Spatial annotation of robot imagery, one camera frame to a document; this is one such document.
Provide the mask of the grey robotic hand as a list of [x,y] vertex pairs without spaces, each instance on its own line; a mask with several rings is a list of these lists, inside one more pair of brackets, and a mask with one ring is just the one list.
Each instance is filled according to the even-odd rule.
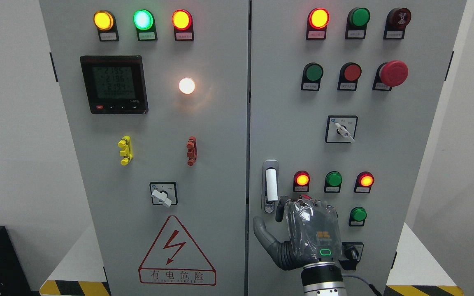
[[275,214],[277,222],[286,218],[290,239],[279,242],[266,228],[261,217],[254,217],[253,231],[273,262],[290,271],[318,262],[340,259],[342,244],[335,208],[326,201],[283,196]]

